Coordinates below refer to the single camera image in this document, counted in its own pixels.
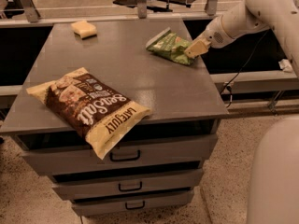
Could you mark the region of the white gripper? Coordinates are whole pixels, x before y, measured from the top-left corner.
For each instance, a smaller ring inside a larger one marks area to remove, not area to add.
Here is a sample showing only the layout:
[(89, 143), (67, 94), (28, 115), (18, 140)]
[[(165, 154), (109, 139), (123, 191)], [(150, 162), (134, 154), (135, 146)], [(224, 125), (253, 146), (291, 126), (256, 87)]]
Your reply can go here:
[(184, 54), (194, 59), (207, 53), (209, 48), (221, 49), (235, 41), (230, 37), (222, 26), (221, 17), (213, 19), (202, 33), (203, 38), (194, 40), (185, 50)]

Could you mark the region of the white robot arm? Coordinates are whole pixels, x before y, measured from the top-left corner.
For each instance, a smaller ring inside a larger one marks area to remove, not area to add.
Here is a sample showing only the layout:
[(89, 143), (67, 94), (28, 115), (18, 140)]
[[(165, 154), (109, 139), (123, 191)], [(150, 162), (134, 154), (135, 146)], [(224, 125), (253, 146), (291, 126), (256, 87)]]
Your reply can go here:
[[(298, 0), (244, 0), (215, 18), (185, 50), (194, 58), (242, 35), (270, 29), (299, 76)], [(299, 116), (274, 124), (257, 146), (247, 224), (299, 224)]]

